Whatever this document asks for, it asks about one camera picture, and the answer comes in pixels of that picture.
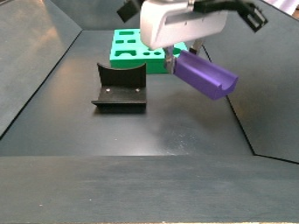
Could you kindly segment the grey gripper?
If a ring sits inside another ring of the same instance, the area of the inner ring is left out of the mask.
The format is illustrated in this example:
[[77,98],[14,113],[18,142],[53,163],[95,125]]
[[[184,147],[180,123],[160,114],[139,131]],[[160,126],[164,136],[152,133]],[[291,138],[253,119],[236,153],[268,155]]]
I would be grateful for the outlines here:
[[151,49],[164,47],[164,68],[175,70],[173,45],[195,40],[189,52],[199,54],[203,37],[221,32],[228,12],[192,11],[189,0],[145,0],[140,10],[140,39]]

